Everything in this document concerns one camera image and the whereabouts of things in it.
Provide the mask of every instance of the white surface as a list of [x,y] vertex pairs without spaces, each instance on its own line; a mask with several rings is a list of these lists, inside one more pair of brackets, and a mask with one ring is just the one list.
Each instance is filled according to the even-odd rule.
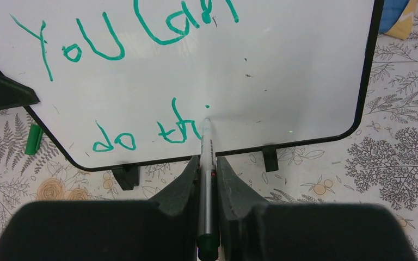
[[[203,23],[200,1],[186,3],[200,28],[190,24],[186,37],[163,46],[147,35],[132,0],[0,0],[0,70],[36,91],[41,102],[32,108],[83,167],[199,154],[190,124],[184,144],[158,135],[156,121],[177,130],[169,138],[182,139],[171,108],[174,97],[183,119],[195,120],[198,130],[210,117],[218,152],[336,136],[351,127],[373,1],[233,0],[235,23],[227,3],[214,0],[217,27]],[[141,0],[139,10],[160,39],[179,36],[165,19],[182,10],[180,0]],[[124,46],[121,60],[95,54],[76,23],[79,18],[100,52],[116,56],[119,48],[103,12]],[[9,14],[37,35],[46,22],[52,82],[40,41]],[[184,16],[173,25],[183,30]],[[82,49],[78,63],[62,52],[75,43]],[[112,151],[93,151],[95,142],[106,144],[95,121]],[[134,135],[135,151],[113,143],[120,133]],[[123,141],[130,145],[127,137]]]

